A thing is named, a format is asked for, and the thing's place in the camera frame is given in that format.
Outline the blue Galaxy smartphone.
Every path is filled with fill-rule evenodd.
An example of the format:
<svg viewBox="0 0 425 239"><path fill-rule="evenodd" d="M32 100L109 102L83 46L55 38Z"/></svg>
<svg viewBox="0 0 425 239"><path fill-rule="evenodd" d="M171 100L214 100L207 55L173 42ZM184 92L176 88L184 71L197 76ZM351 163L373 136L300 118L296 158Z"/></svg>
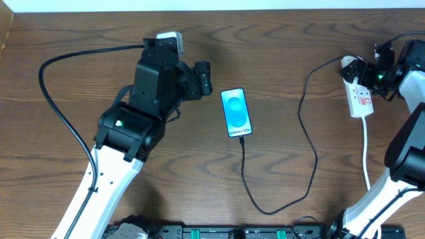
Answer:
<svg viewBox="0 0 425 239"><path fill-rule="evenodd" d="M243 88L224 90L220 93L229 137L252 134L252 123Z"/></svg>

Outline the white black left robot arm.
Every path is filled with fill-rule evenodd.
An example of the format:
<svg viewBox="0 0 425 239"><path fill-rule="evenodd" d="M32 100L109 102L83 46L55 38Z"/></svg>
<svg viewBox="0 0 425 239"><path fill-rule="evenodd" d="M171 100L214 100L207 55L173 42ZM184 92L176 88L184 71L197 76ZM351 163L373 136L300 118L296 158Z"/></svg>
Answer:
<svg viewBox="0 0 425 239"><path fill-rule="evenodd" d="M132 85L100 117L89 164L53 238L101 238L128 185L141 171L183 101L212 93L208 61L187 66L178 32L146 38Z"/></svg>

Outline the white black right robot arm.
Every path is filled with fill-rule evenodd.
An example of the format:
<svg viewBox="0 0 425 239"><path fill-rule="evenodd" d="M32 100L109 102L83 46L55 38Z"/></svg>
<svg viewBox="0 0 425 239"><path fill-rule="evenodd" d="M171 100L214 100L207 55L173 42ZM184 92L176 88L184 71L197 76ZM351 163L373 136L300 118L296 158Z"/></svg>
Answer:
<svg viewBox="0 0 425 239"><path fill-rule="evenodd" d="M333 221L324 238L376 238L381 225L409 200L424 192L424 41L408 40L395 57L391 42L375 49L375 63L356 56L341 60L340 75L349 96L369 103L365 94L391 101L400 95L410 116L385 156L377 182Z"/></svg>

